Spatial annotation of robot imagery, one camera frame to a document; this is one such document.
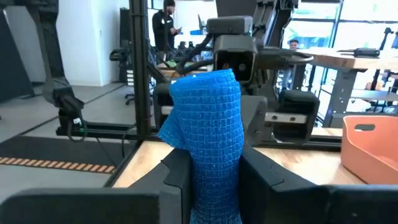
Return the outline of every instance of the desk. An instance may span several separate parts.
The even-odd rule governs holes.
[[[157,65],[157,68],[163,73],[163,75],[167,78],[179,78],[180,75],[175,71],[175,69],[167,68],[164,64]],[[197,73],[204,73],[207,72],[207,68],[203,67],[199,70],[193,71],[188,73],[188,75],[197,74]]]
[[[313,135],[341,136],[341,129],[314,128]],[[146,175],[173,148],[164,142],[145,141],[121,172],[113,187],[129,187]],[[256,148],[283,167],[316,184],[363,184],[340,164],[340,153]]]
[[[344,55],[336,52],[335,49],[314,48],[308,50],[299,50],[300,52],[314,56],[311,64],[314,66],[311,72],[312,80],[315,74],[315,67],[321,66],[331,68],[338,71],[331,98],[323,121],[324,128],[341,128],[343,126],[343,118],[349,114],[346,112],[349,99],[352,97],[356,74],[364,72],[368,69],[398,69],[398,57],[394,57],[389,52],[381,52],[379,58],[354,58],[351,55]],[[356,98],[363,98],[354,92]],[[365,93],[367,100],[369,97],[379,97],[378,94]]]

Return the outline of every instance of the window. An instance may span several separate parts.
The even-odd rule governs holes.
[[[325,119],[326,114],[328,112],[330,98],[331,98],[331,95],[329,93],[327,93],[323,90],[319,92],[320,104],[319,104],[319,109],[318,109],[318,115],[322,119]]]
[[[332,22],[292,21],[285,29],[282,46],[289,48],[289,41],[295,39],[300,49],[328,47],[332,28]]]
[[[390,27],[398,29],[396,24],[368,24],[358,22],[341,22],[338,26],[334,48],[355,49],[358,47],[379,48],[384,38],[384,31]],[[396,35],[389,34],[385,49],[389,49]]]
[[[309,81],[310,81],[310,74],[312,71],[313,66],[308,64],[306,67],[306,72],[305,72],[305,80],[304,80],[304,86],[309,86]],[[313,81],[312,81],[312,89],[311,91],[313,93],[316,93],[320,89],[321,81],[322,81],[322,76],[323,76],[323,71],[325,68],[316,66],[315,67],[315,73],[313,76]]]
[[[302,2],[295,9],[294,19],[335,19],[339,4]]]
[[[327,86],[334,85],[336,76],[337,76],[337,70],[328,69],[328,75],[326,76],[325,85]]]
[[[398,21],[396,0],[345,0],[341,19],[361,21]]]

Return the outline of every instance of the black plastic housing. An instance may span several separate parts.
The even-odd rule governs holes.
[[[395,185],[315,185],[245,146],[239,163],[243,224],[398,223]]]
[[[207,20],[207,32],[213,35],[250,35],[253,18],[251,16],[226,16]]]
[[[154,89],[154,118],[155,127],[160,130],[163,123],[169,116],[168,114],[162,114],[162,106],[173,106],[174,102],[169,92],[169,84],[161,83],[156,85]]]
[[[264,136],[264,118],[267,111],[267,98],[264,96],[241,97],[244,142],[249,146],[261,143]]]
[[[35,189],[0,205],[1,224],[189,224],[191,158],[173,150],[128,189]]]
[[[304,124],[276,123],[274,137],[283,142],[305,143],[311,138],[317,118],[320,101],[312,93],[300,90],[284,90],[279,95],[279,113],[302,114],[307,116]]]
[[[236,81],[247,84],[252,79],[257,47],[248,35],[221,35],[215,39],[215,70],[232,68]]]

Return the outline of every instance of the person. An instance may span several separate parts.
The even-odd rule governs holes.
[[[289,41],[289,47],[290,47],[290,49],[298,49],[299,41],[298,40]]]
[[[159,57],[166,60],[166,53],[171,49],[174,49],[174,37],[181,33],[182,28],[176,29],[174,27],[174,20],[171,15],[175,12],[175,1],[174,0],[164,0],[167,6],[167,21],[164,21],[165,12],[160,10],[156,12],[152,17],[152,26],[155,36],[155,46],[159,51]],[[167,43],[164,45],[164,29],[167,29]]]

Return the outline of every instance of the orange striped tape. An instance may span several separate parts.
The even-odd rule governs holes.
[[[80,164],[77,162],[45,161],[37,159],[21,159],[21,158],[9,158],[9,157],[0,157],[0,165],[77,170],[77,171],[97,172],[102,174],[111,174],[115,170],[114,166],[102,166],[95,164]]]

